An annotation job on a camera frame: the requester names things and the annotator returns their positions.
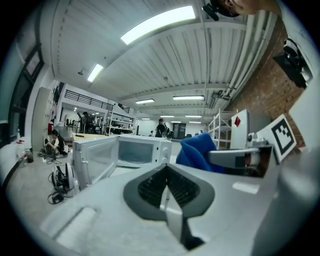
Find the hair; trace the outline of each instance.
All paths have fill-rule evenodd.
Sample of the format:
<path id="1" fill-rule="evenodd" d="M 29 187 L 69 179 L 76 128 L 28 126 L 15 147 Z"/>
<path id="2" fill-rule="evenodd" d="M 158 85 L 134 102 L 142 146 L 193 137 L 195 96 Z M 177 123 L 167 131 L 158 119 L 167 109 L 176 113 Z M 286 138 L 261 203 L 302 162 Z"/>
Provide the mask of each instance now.
<path id="1" fill-rule="evenodd" d="M 55 129 L 52 130 L 51 134 L 58 137 L 58 140 L 59 140 L 59 148 L 60 148 L 61 150 L 64 150 L 64 142 L 65 142 L 65 139 L 62 138 L 62 137 L 60 136 L 60 134 L 57 132 L 57 130 L 55 130 Z"/>

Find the person sitting on floor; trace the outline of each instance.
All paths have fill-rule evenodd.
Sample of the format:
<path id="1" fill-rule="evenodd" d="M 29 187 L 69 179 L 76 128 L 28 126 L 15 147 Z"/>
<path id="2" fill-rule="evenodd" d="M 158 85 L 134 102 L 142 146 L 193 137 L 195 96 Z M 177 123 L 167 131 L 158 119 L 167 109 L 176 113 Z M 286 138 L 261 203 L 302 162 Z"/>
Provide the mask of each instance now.
<path id="1" fill-rule="evenodd" d="M 52 131 L 52 142 L 48 142 L 45 146 L 48 146 L 52 149 L 52 151 L 57 154 L 56 158 L 66 158 L 68 156 L 69 147 L 67 146 L 65 139 L 62 138 L 57 130 Z"/>

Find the black shirt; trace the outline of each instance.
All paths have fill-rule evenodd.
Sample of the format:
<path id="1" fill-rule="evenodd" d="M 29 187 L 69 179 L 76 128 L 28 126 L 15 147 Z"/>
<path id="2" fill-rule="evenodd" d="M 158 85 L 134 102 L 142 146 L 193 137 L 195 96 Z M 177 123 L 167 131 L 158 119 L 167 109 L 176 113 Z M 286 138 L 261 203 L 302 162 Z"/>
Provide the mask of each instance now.
<path id="1" fill-rule="evenodd" d="M 158 138 L 162 138 L 162 134 L 165 132 L 166 127 L 164 124 L 159 123 L 158 126 L 156 127 L 157 131 L 155 136 Z"/>

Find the cabinet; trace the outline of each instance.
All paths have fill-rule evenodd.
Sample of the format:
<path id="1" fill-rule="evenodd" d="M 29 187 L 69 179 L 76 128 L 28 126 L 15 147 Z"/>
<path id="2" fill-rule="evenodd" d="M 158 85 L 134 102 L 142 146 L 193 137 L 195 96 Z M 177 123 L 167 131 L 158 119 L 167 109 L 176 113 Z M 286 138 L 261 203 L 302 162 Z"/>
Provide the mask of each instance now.
<path id="1" fill-rule="evenodd" d="M 32 116 L 31 143 L 34 151 L 40 151 L 44 145 L 44 138 L 48 136 L 48 124 L 53 103 L 54 94 L 52 90 L 41 87 Z"/>

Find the white shelving unit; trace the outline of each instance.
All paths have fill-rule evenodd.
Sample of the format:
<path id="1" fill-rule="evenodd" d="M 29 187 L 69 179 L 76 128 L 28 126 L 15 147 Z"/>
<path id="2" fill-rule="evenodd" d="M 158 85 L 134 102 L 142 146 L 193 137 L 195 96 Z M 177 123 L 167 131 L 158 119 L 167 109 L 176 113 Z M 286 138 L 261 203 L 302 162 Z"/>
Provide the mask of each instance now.
<path id="1" fill-rule="evenodd" d="M 208 125 L 208 132 L 216 146 L 217 150 L 227 149 L 227 147 L 221 147 L 220 142 L 224 144 L 230 143 L 231 140 L 228 139 L 229 132 L 231 132 L 231 126 L 229 125 L 229 121 L 231 117 L 238 113 L 234 111 L 221 111 L 219 108 L 218 114 L 213 117 L 213 120 Z"/>
<path id="2" fill-rule="evenodd" d="M 111 129 L 119 129 L 119 130 L 124 130 L 124 131 L 133 131 L 134 130 L 134 121 L 135 121 L 134 117 L 131 117 L 128 114 L 117 113 L 117 112 L 114 112 L 113 110 L 112 110 L 111 113 L 109 113 L 108 116 L 110 116 L 110 117 L 107 117 L 107 120 L 110 120 L 110 121 L 109 121 L 109 124 L 106 126 L 106 129 L 105 129 L 105 134 L 106 135 L 108 135 L 108 136 L 110 135 Z M 126 118 L 126 119 L 129 119 L 131 121 L 122 120 L 121 118 Z M 111 126 L 114 123 L 125 124 L 125 127 Z"/>

